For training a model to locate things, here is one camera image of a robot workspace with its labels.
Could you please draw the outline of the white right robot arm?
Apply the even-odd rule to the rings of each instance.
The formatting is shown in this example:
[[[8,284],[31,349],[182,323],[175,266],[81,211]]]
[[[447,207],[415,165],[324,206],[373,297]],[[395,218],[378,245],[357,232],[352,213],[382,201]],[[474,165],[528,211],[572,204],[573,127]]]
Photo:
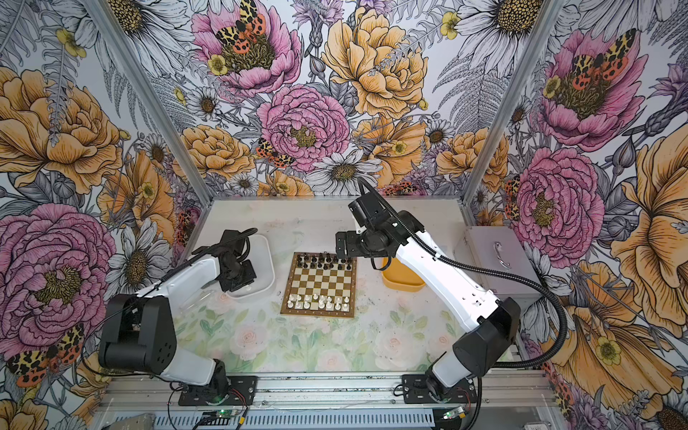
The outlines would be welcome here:
[[[357,227],[337,233],[337,256],[397,259],[437,294],[464,331],[426,371],[427,388],[440,399],[461,381],[482,377],[495,366],[513,344],[521,308],[473,281],[412,214],[395,211],[367,181],[358,187],[360,196],[349,204]]]

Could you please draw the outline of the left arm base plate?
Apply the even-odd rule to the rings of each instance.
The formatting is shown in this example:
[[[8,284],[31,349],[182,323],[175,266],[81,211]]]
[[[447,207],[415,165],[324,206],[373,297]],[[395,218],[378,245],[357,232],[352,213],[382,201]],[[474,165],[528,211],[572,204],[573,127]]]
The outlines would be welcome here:
[[[252,406],[257,376],[226,376],[224,381],[208,385],[188,385],[177,401],[182,407]]]

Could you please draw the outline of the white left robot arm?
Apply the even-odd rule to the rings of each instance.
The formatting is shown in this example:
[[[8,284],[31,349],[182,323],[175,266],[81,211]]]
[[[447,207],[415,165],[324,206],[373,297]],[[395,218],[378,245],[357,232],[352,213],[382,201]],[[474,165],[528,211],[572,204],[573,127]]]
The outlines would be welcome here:
[[[256,232],[256,228],[228,229],[219,243],[197,248],[189,260],[152,286],[110,299],[99,345],[100,366],[180,383],[200,401],[225,401],[230,385],[224,363],[179,346],[174,320],[182,307],[211,283],[233,291],[256,279],[248,260],[250,238]]]

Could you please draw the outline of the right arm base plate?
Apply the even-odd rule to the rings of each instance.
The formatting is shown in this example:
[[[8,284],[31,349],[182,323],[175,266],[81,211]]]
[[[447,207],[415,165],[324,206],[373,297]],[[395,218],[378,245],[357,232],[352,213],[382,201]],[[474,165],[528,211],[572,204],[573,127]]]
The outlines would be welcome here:
[[[476,403],[477,386],[462,379],[451,388],[443,386],[427,374],[403,374],[401,397],[406,404],[464,404]]]

